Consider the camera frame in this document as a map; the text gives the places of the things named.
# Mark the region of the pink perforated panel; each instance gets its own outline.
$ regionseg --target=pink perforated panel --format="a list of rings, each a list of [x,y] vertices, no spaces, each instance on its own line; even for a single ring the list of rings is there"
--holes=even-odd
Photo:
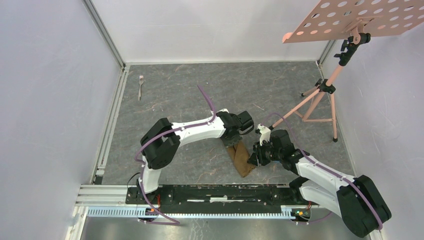
[[[424,22],[424,0],[321,0],[283,43],[346,39],[358,21],[373,37],[400,35]]]

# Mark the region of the silver fork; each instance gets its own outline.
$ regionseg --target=silver fork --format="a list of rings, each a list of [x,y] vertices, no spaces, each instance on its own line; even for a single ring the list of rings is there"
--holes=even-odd
[[[145,80],[143,79],[143,75],[140,75],[140,80],[139,80],[139,84],[140,84],[140,88],[138,89],[138,100],[141,101],[142,99],[142,85],[145,82]]]

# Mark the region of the black tripod clamp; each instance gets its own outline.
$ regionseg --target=black tripod clamp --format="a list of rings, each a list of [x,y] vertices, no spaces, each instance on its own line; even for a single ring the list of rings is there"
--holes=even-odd
[[[340,61],[338,62],[340,66],[344,67],[348,64],[349,60],[352,58],[352,56],[357,51],[360,45],[370,42],[371,34],[359,33],[359,38],[360,40],[357,44],[354,43],[354,36],[350,36],[343,41],[343,44],[341,45],[341,49],[340,49],[342,53],[338,53],[334,55],[335,58],[340,59]]]

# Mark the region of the tripod knob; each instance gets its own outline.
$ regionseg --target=tripod knob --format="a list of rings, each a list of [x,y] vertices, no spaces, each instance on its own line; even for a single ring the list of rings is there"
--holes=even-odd
[[[348,46],[349,46],[349,42],[348,42],[348,40],[347,40],[347,39],[345,39],[345,40],[343,41],[343,44],[341,45],[341,49],[340,49],[340,51],[341,51],[341,52],[344,52],[344,51],[345,51],[345,49],[346,49]]]

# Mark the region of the tripod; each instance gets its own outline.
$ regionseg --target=tripod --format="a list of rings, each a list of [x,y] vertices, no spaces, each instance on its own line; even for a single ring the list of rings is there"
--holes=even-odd
[[[371,40],[371,34],[369,33],[356,33],[353,36],[348,37],[343,41],[343,44],[341,45],[341,53],[334,55],[335,58],[339,58],[340,61],[338,62],[337,68],[334,70],[334,72],[331,74],[329,79],[322,80],[321,78],[316,82],[315,86],[311,88],[310,90],[304,92],[301,94],[302,97],[306,97],[303,101],[301,101],[297,106],[295,106],[292,110],[290,110],[288,113],[284,115],[284,118],[288,118],[293,113],[297,114],[299,117],[302,118],[303,122],[332,122],[332,128],[333,128],[333,142],[337,142],[337,128],[336,128],[336,105],[335,105],[335,99],[333,93],[336,91],[336,88],[333,86],[333,82],[336,80],[337,76],[342,71],[343,67],[346,66],[351,59],[351,57],[354,55],[358,47],[362,44],[366,44],[370,42]],[[317,107],[317,105],[320,103],[321,99],[323,99],[324,95],[328,93],[330,94],[330,103],[331,103],[331,118],[328,119],[308,119],[311,113],[314,111],[314,109]],[[298,112],[298,109],[302,107],[304,104],[306,104],[309,100],[311,100],[313,97],[314,100],[312,101],[309,109],[306,111],[304,115],[300,114]],[[269,127],[269,129],[274,129],[277,127],[280,123],[283,122],[283,119],[280,118],[278,121],[276,121],[272,126]]]

